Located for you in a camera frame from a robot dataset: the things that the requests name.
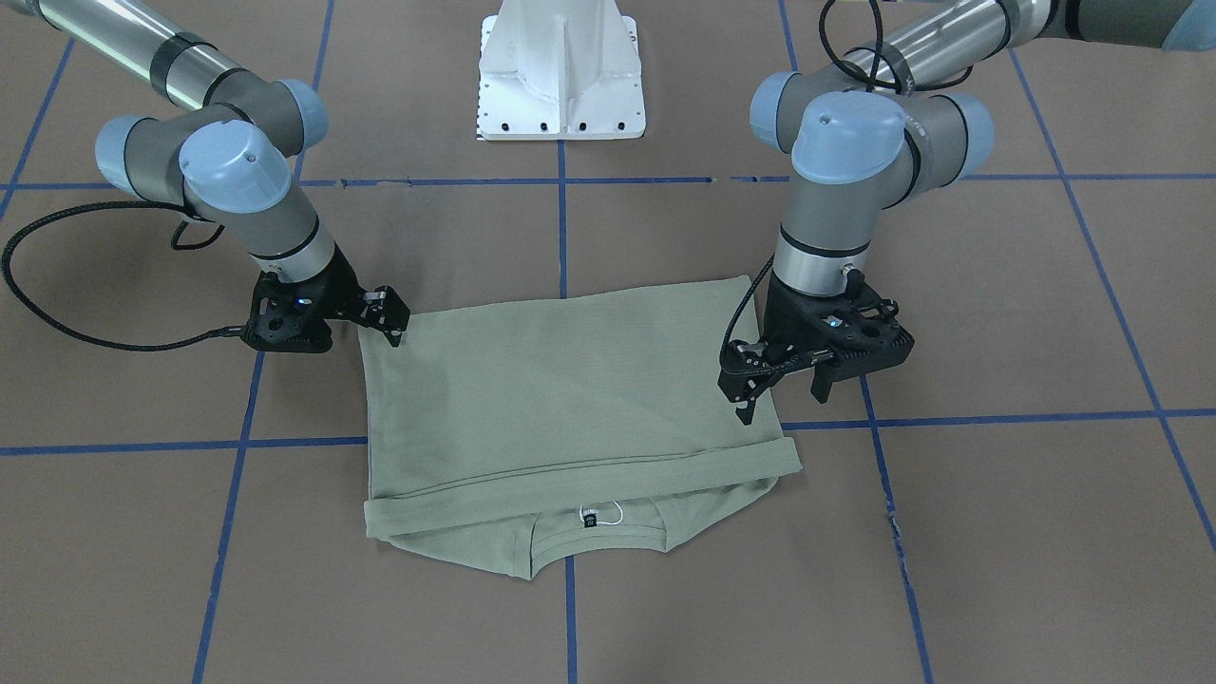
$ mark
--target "white plastic mount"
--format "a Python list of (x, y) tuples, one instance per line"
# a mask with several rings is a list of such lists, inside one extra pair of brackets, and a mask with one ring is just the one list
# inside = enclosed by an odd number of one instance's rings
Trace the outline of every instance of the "white plastic mount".
[(482, 22), (477, 136), (617, 140), (646, 131), (637, 23), (614, 0), (503, 0)]

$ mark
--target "blue cap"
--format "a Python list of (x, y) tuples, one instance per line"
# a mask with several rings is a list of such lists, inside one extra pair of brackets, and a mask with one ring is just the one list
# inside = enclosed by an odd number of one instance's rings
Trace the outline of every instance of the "blue cap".
[(958, 105), (958, 110), (963, 112), (963, 123), (967, 124), (967, 156), (963, 158), (963, 169), (955, 176), (955, 180), (958, 180), (974, 173), (992, 155), (992, 145), (996, 142), (996, 124), (992, 123), (992, 114), (989, 113), (987, 107), (976, 97), (955, 92), (942, 95), (942, 97), (948, 97), (955, 105)]
[(277, 204), (292, 185), (282, 152), (261, 129), (243, 120), (216, 122), (196, 130), (181, 146), (178, 166), (198, 198), (233, 214)]
[(906, 120), (902, 107), (874, 92), (820, 95), (803, 113), (794, 170), (824, 185), (871, 178), (899, 157)]
[(126, 138), (130, 136), (135, 124), (148, 117), (118, 117), (101, 127), (97, 134), (97, 142), (92, 146), (94, 157), (97, 159), (97, 168), (101, 175), (111, 185), (119, 190), (139, 197), (139, 192), (131, 186), (131, 179), (126, 175)]
[(300, 120), (304, 123), (304, 147), (300, 152), (325, 140), (325, 135), (330, 133), (330, 114), (325, 111), (325, 105), (316, 91), (294, 78), (276, 83), (287, 86), (295, 99), (295, 106), (300, 110)]
[(777, 105), (781, 103), (781, 94), (786, 90), (786, 83), (796, 72), (777, 72), (764, 79), (756, 94), (751, 96), (751, 135), (755, 135), (765, 145), (781, 150), (777, 144)]
[(1216, 0), (1195, 0), (1173, 24), (1162, 50), (1211, 50), (1216, 47)]

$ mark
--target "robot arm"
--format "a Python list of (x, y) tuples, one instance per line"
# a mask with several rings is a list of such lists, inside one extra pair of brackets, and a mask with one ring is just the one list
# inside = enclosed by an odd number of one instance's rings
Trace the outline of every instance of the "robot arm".
[[(773, 256), (760, 340), (731, 340), (719, 387), (744, 424), (783, 376), (815, 369), (811, 394), (903, 363), (914, 340), (899, 305), (862, 267), (879, 211), (972, 173), (992, 148), (985, 107), (966, 95), (911, 97), (1040, 35), (1167, 50), (1216, 46), (1216, 1), (956, 0), (855, 47), (814, 74), (769, 77), (751, 129), (789, 153), (789, 200)], [(874, 92), (862, 91), (878, 60)]]
[(392, 287), (360, 287), (286, 158), (320, 142), (325, 107), (298, 80), (266, 83), (137, 0), (0, 0), (112, 58), (186, 110), (159, 122), (119, 117), (97, 138), (114, 186), (223, 224), (263, 270), (241, 338), (278, 352), (326, 352), (326, 319), (384, 332), (396, 346), (410, 310)]

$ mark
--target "green cloth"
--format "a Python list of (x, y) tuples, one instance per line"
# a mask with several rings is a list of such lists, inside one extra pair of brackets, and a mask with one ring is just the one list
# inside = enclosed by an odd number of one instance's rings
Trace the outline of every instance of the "green cloth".
[[(669, 551), (756, 500), (801, 464), (767, 394), (744, 427), (717, 389), (747, 288), (737, 277), (420, 314), (396, 348), (361, 329), (367, 536), (531, 579), (581, 551)], [(756, 337), (753, 309), (737, 335)], [(599, 525), (584, 527), (580, 509)]]

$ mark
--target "black cable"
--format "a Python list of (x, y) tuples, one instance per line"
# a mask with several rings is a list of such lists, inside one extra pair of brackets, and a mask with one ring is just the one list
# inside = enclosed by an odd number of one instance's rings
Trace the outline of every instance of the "black cable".
[[(883, 13), (878, 7), (878, 0), (869, 0), (869, 11), (874, 17), (876, 40), (873, 50), (874, 58), (869, 65), (868, 74), (865, 71), (862, 71), (862, 68), (858, 67), (857, 65), (840, 58), (840, 56), (837, 55), (835, 50), (832, 49), (832, 41), (828, 39), (828, 11), (832, 10), (832, 6), (835, 5), (835, 2), (837, 0), (827, 0), (827, 2), (823, 5), (823, 10), (820, 12), (820, 43), (823, 45), (823, 51), (827, 52), (828, 58), (832, 60), (832, 65), (835, 68), (840, 69), (840, 72), (848, 75), (849, 78), (865, 83), (867, 92), (873, 92), (876, 88), (886, 88), (889, 90), (899, 92), (900, 91), (899, 83), (891, 83), (889, 80), (878, 80), (878, 65), (882, 60), (883, 38), (884, 38)], [(953, 88), (967, 80), (967, 78), (972, 75), (973, 68), (974, 67), (967, 67), (963, 74), (955, 80), (934, 83), (929, 85), (917, 85), (913, 89), (913, 91), (927, 92), (931, 90), (944, 90), (946, 88)]]
[(165, 344), (124, 344), (122, 342), (111, 342), (108, 340), (101, 340), (72, 330), (71, 327), (63, 325), (62, 323), (52, 318), (50, 314), (44, 312), (33, 301), (30, 301), (30, 298), (26, 296), (26, 293), (21, 290), (21, 287), (17, 286), (17, 281), (15, 281), (12, 277), (12, 254), (17, 250), (17, 245), (19, 245), (22, 240), (28, 237), (35, 230), (50, 225), (57, 220), (63, 220), (66, 218), (71, 218), (79, 214), (86, 214), (89, 212), (101, 212), (106, 209), (170, 209), (175, 212), (187, 211), (185, 207), (180, 207), (178, 204), (170, 204), (167, 202), (142, 202), (142, 201), (95, 202), (91, 204), (81, 204), (79, 207), (72, 207), (69, 209), (55, 212), (54, 214), (49, 214), (35, 220), (34, 223), (18, 230), (17, 234), (13, 235), (5, 245), (4, 254), (0, 256), (0, 271), (4, 273), (5, 285), (7, 285), (9, 290), (11, 290), (13, 296), (17, 297), (17, 301), (24, 304), (27, 309), (34, 313), (34, 315), (46, 321), (47, 325), (69, 337), (74, 337), (81, 342), (88, 342), (90, 344), (96, 344), (98, 347), (122, 349), (124, 352), (164, 352), (168, 349), (178, 349), (181, 347), (186, 347), (187, 344), (195, 344), (196, 342), (202, 342), (203, 340), (210, 340), (213, 337), (236, 337), (241, 335), (241, 331), (244, 330), (243, 325), (230, 325), (227, 327), (216, 327), (215, 330), (208, 330), (207, 332), (196, 335), (188, 340), (180, 340), (178, 342), (169, 342)]
[(182, 245), (181, 234), (186, 232), (187, 228), (190, 228), (188, 220), (184, 220), (178, 224), (178, 229), (173, 231), (173, 237), (169, 239), (169, 247), (171, 247), (178, 252), (190, 252), (191, 250), (202, 250), (203, 247), (210, 247), (212, 245), (215, 243), (216, 240), (220, 239), (220, 235), (224, 235), (224, 226), (221, 225), (216, 228), (215, 232), (213, 232), (212, 236), (208, 237), (207, 240), (203, 240), (202, 242), (195, 242), (192, 245)]
[(765, 274), (772, 268), (772, 259), (777, 254), (773, 253), (769, 257), (769, 262), (760, 269), (760, 273), (751, 280), (751, 287), (748, 287), (748, 293), (743, 296), (743, 301), (739, 302), (739, 308), (734, 309), (734, 315), (731, 316), (731, 324), (726, 326), (726, 335), (722, 337), (722, 348), (726, 348), (731, 343), (731, 333), (734, 332), (734, 324), (739, 323), (739, 316), (743, 315), (743, 309), (748, 308), (748, 302), (751, 301), (751, 296), (755, 295), (756, 287), (760, 287), (760, 281), (764, 280)]

